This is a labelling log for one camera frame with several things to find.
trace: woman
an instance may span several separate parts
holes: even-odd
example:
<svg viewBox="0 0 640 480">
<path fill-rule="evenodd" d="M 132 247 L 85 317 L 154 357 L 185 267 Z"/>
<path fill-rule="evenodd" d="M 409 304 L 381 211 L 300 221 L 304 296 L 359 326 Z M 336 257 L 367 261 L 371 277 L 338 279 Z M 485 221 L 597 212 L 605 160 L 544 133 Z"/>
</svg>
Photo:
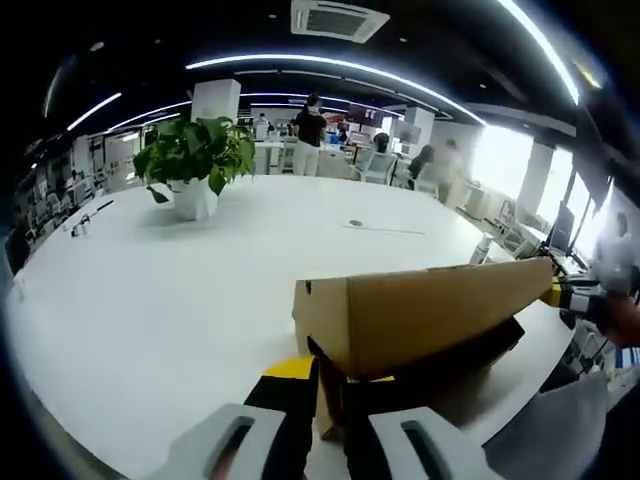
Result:
<svg viewBox="0 0 640 480">
<path fill-rule="evenodd" d="M 293 173 L 315 177 L 318 170 L 320 140 L 324 138 L 327 128 L 327 121 L 320 114 L 320 99 L 317 95 L 309 95 L 293 124 L 295 135 L 298 137 L 293 151 Z"/>
</svg>

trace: bright window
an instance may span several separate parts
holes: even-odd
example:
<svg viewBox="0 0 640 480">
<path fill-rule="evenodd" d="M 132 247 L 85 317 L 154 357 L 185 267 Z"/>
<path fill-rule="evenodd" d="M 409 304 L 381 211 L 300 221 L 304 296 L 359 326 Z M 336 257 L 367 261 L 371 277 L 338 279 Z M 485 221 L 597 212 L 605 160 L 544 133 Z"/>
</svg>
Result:
<svg viewBox="0 0 640 480">
<path fill-rule="evenodd" d="M 605 198 L 602 207 L 596 213 L 595 211 L 595 202 L 591 200 L 589 203 L 589 209 L 587 210 L 587 216 L 584 221 L 584 225 L 582 226 L 582 230 L 580 230 L 580 234 L 576 239 L 575 248 L 585 260 L 589 261 L 593 258 L 593 251 L 596 246 L 596 240 L 600 236 L 602 230 L 604 230 L 604 226 L 607 222 L 607 216 L 609 215 L 609 209 L 611 208 L 611 200 L 613 196 L 613 185 L 614 182 L 611 181 L 609 184 L 609 192 L 607 193 L 607 197 Z"/>
<path fill-rule="evenodd" d="M 485 127 L 473 154 L 471 176 L 483 186 L 516 199 L 533 148 L 533 137 L 508 128 Z"/>
<path fill-rule="evenodd" d="M 582 177 L 576 173 L 576 179 L 573 182 L 573 188 L 571 189 L 571 195 L 569 195 L 569 202 L 567 203 L 567 207 L 569 207 L 569 210 L 573 213 L 573 230 L 571 230 L 571 239 L 573 239 L 578 232 L 578 226 L 582 221 L 582 216 L 584 215 L 584 211 L 587 208 L 590 199 L 591 196 L 589 195 L 589 190 L 587 190 L 586 185 L 582 181 Z"/>
<path fill-rule="evenodd" d="M 571 152 L 561 148 L 553 152 L 549 176 L 537 212 L 549 224 L 553 224 L 558 216 L 560 202 L 567 191 L 567 185 L 569 185 L 571 165 Z"/>
</svg>

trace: desk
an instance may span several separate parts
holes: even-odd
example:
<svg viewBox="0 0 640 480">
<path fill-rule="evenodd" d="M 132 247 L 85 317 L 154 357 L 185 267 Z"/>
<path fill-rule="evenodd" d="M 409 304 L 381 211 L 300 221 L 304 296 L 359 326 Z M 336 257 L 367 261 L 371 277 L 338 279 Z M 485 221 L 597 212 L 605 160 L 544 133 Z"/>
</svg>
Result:
<svg viewBox="0 0 640 480">
<path fill-rule="evenodd" d="M 202 223 L 178 223 L 170 203 L 156 205 L 142 188 L 68 221 L 110 199 L 86 237 L 58 229 L 25 266 L 25 300 L 13 289 L 8 302 L 9 334 L 47 410 L 130 478 L 152 472 L 172 440 L 244 401 L 265 368 L 296 354 L 297 279 L 462 264 L 482 236 L 419 192 L 288 175 L 236 179 Z M 354 218 L 427 233 L 345 228 Z M 478 444 L 527 404 L 571 340 L 540 301 L 516 318 L 526 332 L 516 347 L 445 402 Z M 310 462 L 340 456 L 315 445 Z"/>
<path fill-rule="evenodd" d="M 295 145 L 295 142 L 287 142 L 288 145 Z M 282 141 L 264 141 L 255 142 L 256 155 L 254 161 L 256 164 L 256 173 L 261 175 L 274 175 L 282 173 L 282 158 L 281 151 L 285 147 L 285 142 Z M 325 154 L 331 155 L 340 152 L 340 145 L 331 145 L 322 143 L 319 147 L 320 158 L 319 162 L 325 159 Z"/>
</svg>

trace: curved led light strip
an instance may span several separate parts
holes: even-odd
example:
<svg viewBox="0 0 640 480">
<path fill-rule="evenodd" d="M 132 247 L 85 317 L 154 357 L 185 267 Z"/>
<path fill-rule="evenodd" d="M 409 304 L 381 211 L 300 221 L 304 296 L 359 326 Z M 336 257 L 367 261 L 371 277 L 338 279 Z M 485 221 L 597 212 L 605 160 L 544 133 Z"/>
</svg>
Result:
<svg viewBox="0 0 640 480">
<path fill-rule="evenodd" d="M 91 115 L 93 115 L 98 110 L 100 110 L 102 107 L 113 102 L 116 98 L 120 98 L 121 96 L 122 96 L 122 93 L 116 93 L 115 95 L 111 95 L 106 100 L 101 101 L 98 105 L 93 107 L 91 110 L 87 111 L 86 113 L 83 113 L 80 117 L 78 117 L 78 119 L 75 122 L 73 122 L 71 125 L 67 127 L 67 131 L 70 132 L 71 130 L 76 128 L 78 125 L 80 125 L 80 123 L 84 122 L 87 118 L 89 118 Z"/>
<path fill-rule="evenodd" d="M 148 122 L 143 123 L 142 126 L 144 127 L 146 125 L 151 125 L 152 123 L 161 122 L 162 120 L 166 120 L 167 118 L 177 117 L 178 115 L 180 114 L 172 113 L 171 115 L 165 115 L 164 117 L 154 118 L 153 120 L 149 120 Z"/>
<path fill-rule="evenodd" d="M 551 46 L 551 43 L 549 43 L 549 40 L 547 40 L 547 37 L 545 37 L 544 33 L 540 31 L 538 26 L 533 23 L 533 20 L 531 20 L 520 7 L 513 3 L 513 0 L 497 0 L 497 2 L 505 9 L 507 9 L 507 11 L 511 15 L 513 15 L 513 17 L 518 20 L 518 22 L 520 22 L 520 25 L 522 25 L 527 30 L 527 32 L 529 32 L 529 35 L 533 37 L 538 45 L 540 45 L 540 48 L 542 48 L 542 51 L 551 62 L 551 65 L 553 65 L 553 68 L 555 68 L 556 72 L 558 72 L 558 75 L 560 75 L 560 78 L 562 79 L 565 87 L 567 87 L 567 90 L 569 91 L 569 95 L 571 95 L 573 102 L 578 105 L 578 101 L 580 100 L 580 92 L 578 91 L 578 87 L 571 78 L 567 67 L 565 67 L 564 63 L 562 63 L 560 56 Z"/>
<path fill-rule="evenodd" d="M 295 98 L 307 98 L 309 95 L 304 95 L 302 93 L 241 93 L 241 97 L 295 97 Z M 344 98 L 334 98 L 334 97 L 320 97 L 323 100 L 329 100 L 332 102 L 339 103 L 349 103 L 351 105 L 358 105 L 360 107 L 371 108 L 372 110 L 379 110 L 381 112 L 386 112 L 391 115 L 395 115 L 396 117 L 402 117 L 403 115 L 398 112 L 392 112 L 391 110 L 385 110 L 384 108 L 374 107 L 373 105 L 366 105 L 364 103 L 352 102 L 351 100 L 345 100 Z"/>
<path fill-rule="evenodd" d="M 182 105 L 188 105 L 190 103 L 191 103 L 191 100 L 187 100 L 186 102 L 174 103 L 173 105 L 167 105 L 166 107 L 156 108 L 155 110 L 151 110 L 150 112 L 143 113 L 143 114 L 138 115 L 136 117 L 130 118 L 129 120 L 125 120 L 124 122 L 120 122 L 118 125 L 114 125 L 113 127 L 108 128 L 107 132 L 111 132 L 111 131 L 115 130 L 116 128 L 120 128 L 123 125 L 126 125 L 127 123 L 134 122 L 134 121 L 139 120 L 139 119 L 141 119 L 143 117 L 146 117 L 147 115 L 152 115 L 154 113 L 161 112 L 162 110 L 168 110 L 170 108 L 181 107 Z"/>
<path fill-rule="evenodd" d="M 295 103 L 252 103 L 252 107 L 294 107 L 302 109 L 304 105 L 296 105 Z M 339 108 L 321 107 L 322 110 L 330 110 L 332 112 L 349 113 L 349 110 L 341 110 Z"/>
<path fill-rule="evenodd" d="M 211 60 L 204 60 L 202 62 L 192 63 L 187 65 L 185 68 L 187 70 L 193 70 L 195 68 L 208 67 L 211 65 L 220 65 L 223 63 L 235 63 L 242 62 L 246 60 L 297 60 L 301 62 L 315 62 L 315 63 L 327 63 L 331 65 L 339 65 L 341 67 L 351 68 L 354 70 L 360 70 L 363 72 L 372 73 L 374 75 L 378 75 L 380 77 L 388 78 L 390 80 L 394 80 L 396 82 L 402 83 L 409 87 L 415 88 L 427 95 L 431 95 L 444 103 L 451 105 L 453 108 L 460 110 L 462 113 L 468 115 L 473 118 L 475 121 L 482 125 L 488 125 L 482 118 L 477 116 L 476 114 L 470 112 L 466 108 L 464 108 L 459 103 L 454 102 L 453 100 L 445 97 L 444 95 L 439 94 L 438 92 L 434 92 L 430 88 L 427 88 L 419 83 L 412 82 L 411 80 L 407 80 L 406 78 L 399 77 L 393 73 L 385 72 L 383 70 L 378 70 L 377 68 L 367 67 L 366 65 L 361 65 L 359 63 L 346 62 L 344 60 L 338 60 L 335 58 L 325 58 L 325 57 L 314 57 L 311 55 L 292 55 L 292 54 L 280 54 L 280 53 L 263 53 L 263 54 L 253 54 L 253 55 L 236 55 L 233 57 L 220 57 L 213 58 Z"/>
</svg>

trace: air conditioner vent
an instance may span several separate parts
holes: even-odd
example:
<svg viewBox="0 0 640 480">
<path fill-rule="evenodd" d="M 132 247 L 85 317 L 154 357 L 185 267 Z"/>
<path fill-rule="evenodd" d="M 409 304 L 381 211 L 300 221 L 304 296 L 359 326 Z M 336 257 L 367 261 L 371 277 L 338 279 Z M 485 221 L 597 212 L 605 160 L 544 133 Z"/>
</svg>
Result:
<svg viewBox="0 0 640 480">
<path fill-rule="evenodd" d="M 389 15 L 353 5 L 315 0 L 291 2 L 291 33 L 365 43 Z"/>
</svg>

